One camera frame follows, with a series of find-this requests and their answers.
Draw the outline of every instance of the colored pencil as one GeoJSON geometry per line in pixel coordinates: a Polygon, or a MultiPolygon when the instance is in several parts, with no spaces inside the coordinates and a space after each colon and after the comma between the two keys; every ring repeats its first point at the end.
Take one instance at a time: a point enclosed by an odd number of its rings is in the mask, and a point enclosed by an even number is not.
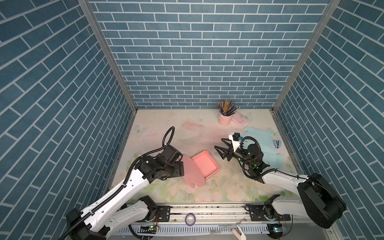
{"type": "Polygon", "coordinates": [[[220,101],[217,108],[223,116],[231,116],[235,113],[237,106],[231,100],[220,101]]]}

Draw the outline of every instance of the white plastic clip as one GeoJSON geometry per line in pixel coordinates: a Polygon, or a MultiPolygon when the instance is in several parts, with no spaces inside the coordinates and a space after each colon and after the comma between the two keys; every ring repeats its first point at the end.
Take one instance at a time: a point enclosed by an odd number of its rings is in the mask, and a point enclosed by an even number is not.
{"type": "Polygon", "coordinates": [[[247,237],[245,236],[243,230],[241,230],[241,227],[236,224],[237,228],[232,229],[233,235],[236,236],[238,240],[247,240],[247,237]]]}

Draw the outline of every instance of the pink tray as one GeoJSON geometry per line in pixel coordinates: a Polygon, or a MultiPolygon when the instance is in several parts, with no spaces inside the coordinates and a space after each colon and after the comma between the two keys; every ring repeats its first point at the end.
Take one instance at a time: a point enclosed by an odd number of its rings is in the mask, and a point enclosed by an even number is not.
{"type": "Polygon", "coordinates": [[[209,155],[207,150],[202,151],[198,155],[194,156],[192,160],[196,163],[200,169],[204,178],[207,180],[220,170],[215,160],[209,155]]]}

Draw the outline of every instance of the metal frame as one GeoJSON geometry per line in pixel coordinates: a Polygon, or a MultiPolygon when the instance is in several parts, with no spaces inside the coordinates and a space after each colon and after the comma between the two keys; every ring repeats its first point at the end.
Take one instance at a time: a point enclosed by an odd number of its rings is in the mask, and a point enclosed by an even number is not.
{"type": "Polygon", "coordinates": [[[105,187],[104,187],[104,190],[103,190],[103,195],[106,194],[109,191],[109,189],[111,188],[111,186],[112,186],[112,182],[113,182],[113,179],[115,177],[116,170],[117,170],[117,168],[119,166],[122,153],[124,152],[125,145],[127,144],[128,136],[129,136],[129,133],[131,132],[131,129],[132,129],[135,117],[136,117],[136,113],[133,113],[131,118],[130,118],[130,120],[129,120],[129,125],[128,125],[125,133],[124,133],[124,138],[121,141],[118,154],[116,155],[116,159],[113,162],[112,168],[111,168],[111,170],[109,172],[109,175],[108,175],[108,178],[107,178],[107,183],[105,184],[105,187]]]}
{"type": "Polygon", "coordinates": [[[103,35],[103,32],[101,31],[100,25],[96,19],[95,13],[92,10],[91,4],[89,3],[88,0],[78,0],[78,2],[81,10],[84,12],[85,18],[88,20],[88,23],[91,26],[93,34],[95,35],[96,40],[98,41],[101,47],[101,50],[104,52],[104,55],[109,63],[109,66],[111,67],[112,72],[115,75],[116,80],[119,83],[119,86],[121,87],[121,90],[124,93],[125,98],[127,99],[129,105],[131,106],[133,113],[136,113],[137,108],[136,108],[135,102],[133,101],[128,91],[127,85],[124,82],[124,78],[121,75],[121,72],[118,68],[116,60],[112,55],[111,49],[107,44],[107,41],[103,35]]]}
{"type": "Polygon", "coordinates": [[[319,40],[321,34],[323,33],[325,27],[327,26],[329,20],[331,19],[332,14],[335,12],[337,6],[339,5],[341,0],[329,0],[329,3],[324,9],[324,12],[321,16],[319,23],[316,25],[315,29],[311,37],[309,38],[307,44],[304,47],[304,51],[301,53],[299,59],[297,60],[296,65],[293,67],[290,76],[287,79],[281,93],[277,97],[276,102],[272,106],[273,111],[277,111],[279,109],[281,103],[283,102],[285,96],[287,95],[289,89],[295,82],[299,72],[303,68],[305,61],[308,59],[308,56],[311,54],[312,49],[315,47],[317,40],[319,40]]]}
{"type": "Polygon", "coordinates": [[[301,165],[300,165],[300,162],[299,162],[299,158],[297,157],[296,153],[294,152],[293,150],[293,147],[292,147],[292,144],[291,142],[289,141],[288,139],[288,136],[287,134],[285,133],[285,130],[283,129],[283,127],[281,126],[280,124],[280,120],[276,114],[275,111],[273,110],[270,110],[270,113],[272,115],[272,118],[275,122],[275,125],[277,127],[277,130],[279,131],[280,133],[280,136],[281,136],[281,139],[283,140],[283,143],[285,145],[285,147],[287,148],[287,151],[288,151],[288,154],[289,156],[291,157],[291,160],[292,160],[292,163],[293,163],[293,166],[295,167],[296,169],[296,172],[298,174],[305,174],[304,173],[304,170],[302,169],[301,165]]]}

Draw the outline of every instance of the electrical wire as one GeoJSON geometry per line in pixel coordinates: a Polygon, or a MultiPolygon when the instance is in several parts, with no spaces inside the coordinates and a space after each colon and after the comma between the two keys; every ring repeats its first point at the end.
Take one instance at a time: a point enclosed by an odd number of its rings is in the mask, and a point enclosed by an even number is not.
{"type": "MultiPolygon", "coordinates": [[[[58,239],[58,240],[64,240],[75,228],[77,228],[81,223],[84,222],[84,220],[86,220],[89,216],[93,215],[97,210],[99,210],[102,206],[104,206],[105,204],[107,204],[110,200],[112,200],[116,195],[118,195],[123,188],[126,187],[127,185],[127,182],[129,180],[129,177],[131,176],[131,172],[134,168],[134,166],[136,165],[136,163],[142,158],[142,157],[145,157],[147,155],[150,155],[152,153],[155,153],[155,152],[158,152],[158,151],[161,151],[163,149],[165,149],[165,147],[167,145],[169,145],[172,141],[172,138],[173,138],[173,135],[175,134],[175,127],[172,126],[168,129],[168,131],[166,132],[166,134],[164,135],[163,137],[163,140],[161,142],[161,145],[162,147],[158,148],[158,149],[155,149],[155,150],[152,150],[152,151],[149,151],[149,152],[146,152],[145,154],[139,156],[138,158],[135,159],[135,161],[132,162],[131,166],[129,167],[129,170],[128,170],[128,173],[124,179],[124,182],[122,185],[120,185],[120,187],[111,195],[109,196],[107,199],[105,199],[104,201],[102,201],[101,203],[99,203],[94,209],[92,209],[90,212],[88,212],[86,215],[84,215],[81,219],[79,219],[75,224],[73,224],[65,233],[63,233],[63,235],[61,235],[61,237],[58,239]],[[167,138],[167,135],[169,134],[169,132],[171,132],[171,135],[168,139],[168,142],[167,144],[165,144],[165,140],[167,138]]],[[[129,229],[131,230],[132,234],[135,236],[135,233],[133,232],[132,228],[131,228],[131,225],[128,226],[129,229]]]]}
{"type": "Polygon", "coordinates": [[[295,177],[295,178],[298,178],[298,179],[304,179],[304,180],[310,181],[310,182],[312,182],[312,183],[318,185],[319,187],[321,187],[321,188],[323,188],[324,190],[326,190],[329,194],[331,194],[334,198],[336,198],[336,199],[341,203],[341,205],[344,205],[344,203],[343,203],[337,196],[335,196],[332,192],[330,192],[328,189],[326,189],[326,188],[323,187],[322,185],[318,184],[317,182],[314,182],[314,181],[310,180],[309,178],[300,177],[299,175],[294,176],[294,175],[288,174],[288,173],[286,173],[286,172],[282,172],[282,171],[278,170],[277,168],[272,168],[272,169],[266,170],[266,171],[264,171],[263,173],[261,173],[259,176],[251,176],[251,175],[247,174],[246,171],[248,171],[249,169],[246,170],[246,169],[245,169],[245,165],[246,165],[246,164],[249,165],[249,163],[250,163],[251,161],[254,161],[256,158],[257,158],[257,156],[254,157],[254,158],[252,158],[252,159],[248,159],[248,160],[246,160],[243,164],[241,164],[241,162],[238,160],[240,166],[242,167],[243,173],[244,173],[244,175],[245,175],[247,178],[250,178],[250,179],[253,179],[253,180],[259,180],[261,177],[263,177],[263,176],[264,176],[265,174],[267,174],[267,173],[270,173],[270,172],[280,172],[280,173],[283,173],[283,174],[288,175],[288,176],[290,176],[290,177],[295,177]]]}
{"type": "Polygon", "coordinates": [[[153,238],[153,236],[143,236],[143,235],[140,236],[140,235],[137,235],[137,234],[134,232],[134,230],[133,230],[133,228],[131,227],[130,224],[128,225],[128,227],[129,227],[129,230],[131,231],[132,235],[133,235],[135,238],[138,238],[138,239],[141,239],[141,240],[149,240],[149,239],[153,238]]]}
{"type": "Polygon", "coordinates": [[[256,144],[258,153],[261,152],[260,144],[256,141],[256,139],[254,139],[253,137],[250,137],[250,136],[246,136],[246,137],[243,137],[243,139],[241,139],[241,141],[240,141],[240,149],[241,150],[243,150],[243,151],[246,150],[243,148],[243,143],[244,143],[244,140],[247,140],[247,139],[252,140],[256,144]]]}
{"type": "MultiPolygon", "coordinates": [[[[285,217],[284,217],[284,215],[282,215],[283,216],[283,219],[284,219],[284,223],[285,223],[285,228],[287,227],[287,223],[285,222],[285,217]]],[[[285,237],[285,236],[287,236],[291,231],[292,231],[292,228],[293,228],[293,215],[291,215],[291,228],[289,229],[289,231],[286,233],[286,234],[284,234],[283,236],[281,236],[281,237],[285,237]]]]}

